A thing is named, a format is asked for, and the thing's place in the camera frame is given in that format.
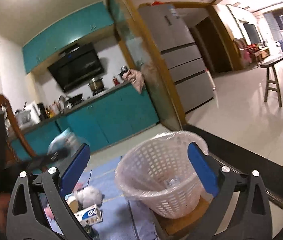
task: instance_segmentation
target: silver screw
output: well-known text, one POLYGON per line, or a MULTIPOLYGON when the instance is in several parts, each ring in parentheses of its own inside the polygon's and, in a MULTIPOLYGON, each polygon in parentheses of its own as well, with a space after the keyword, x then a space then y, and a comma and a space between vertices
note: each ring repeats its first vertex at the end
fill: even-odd
POLYGON ((51 168, 48 169, 48 173, 49 174, 54 174, 56 172, 56 170, 57 169, 55 167, 51 167, 51 168))
POLYGON ((26 171, 22 171, 21 173, 19 173, 19 176, 20 176, 21 178, 24 178, 26 175, 27 175, 27 172, 26 172, 26 171))
POLYGON ((259 171, 254 170, 254 171, 252 171, 252 174, 253 174, 255 177, 258 177, 258 176, 259 176, 259 171))
POLYGON ((230 168, 228 166, 222 166, 221 171, 222 172, 230 172, 230 168))

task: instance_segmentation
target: white plastic basket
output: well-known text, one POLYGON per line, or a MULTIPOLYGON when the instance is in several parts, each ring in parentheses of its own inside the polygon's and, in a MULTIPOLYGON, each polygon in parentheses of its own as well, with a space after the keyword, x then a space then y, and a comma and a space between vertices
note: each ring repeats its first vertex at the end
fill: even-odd
POLYGON ((191 142, 208 154, 203 138, 186 131, 159 134, 137 145, 119 162, 115 183, 126 197, 141 200, 163 217, 187 215, 203 191, 187 155, 191 142))

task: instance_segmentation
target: refrigerator drawer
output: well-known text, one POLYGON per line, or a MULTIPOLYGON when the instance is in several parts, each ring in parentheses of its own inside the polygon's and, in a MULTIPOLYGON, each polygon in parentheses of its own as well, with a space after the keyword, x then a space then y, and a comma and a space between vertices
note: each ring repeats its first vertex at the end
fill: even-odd
POLYGON ((214 97, 207 72, 176 85, 176 89, 185 112, 214 97))
POLYGON ((203 58, 199 58, 191 62, 187 62, 183 65, 171 68, 169 72, 172 80, 174 82, 177 82, 179 80, 182 80, 183 78, 189 77, 205 69, 206 66, 203 62, 203 58))
POLYGON ((162 57, 166 61, 167 68, 170 69, 172 67, 176 67, 194 59, 201 58, 202 56, 199 52, 197 45, 192 45, 162 54, 162 57))

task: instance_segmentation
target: gray refrigerator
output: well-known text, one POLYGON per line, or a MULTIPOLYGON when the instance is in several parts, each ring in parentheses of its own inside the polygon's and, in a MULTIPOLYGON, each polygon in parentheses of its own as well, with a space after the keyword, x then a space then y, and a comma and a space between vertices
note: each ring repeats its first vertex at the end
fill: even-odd
POLYGON ((194 38, 171 4, 138 9, 165 60, 184 111, 213 98, 213 86, 194 38))

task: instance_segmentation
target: cabinet handle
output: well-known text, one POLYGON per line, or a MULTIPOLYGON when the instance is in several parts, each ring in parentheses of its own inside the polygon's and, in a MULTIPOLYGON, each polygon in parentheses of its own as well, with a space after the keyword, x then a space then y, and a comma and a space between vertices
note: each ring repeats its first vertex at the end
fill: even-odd
POLYGON ((167 15, 165 15, 165 19, 168 22, 168 25, 171 26, 172 24, 171 24, 170 20, 168 19, 167 15))

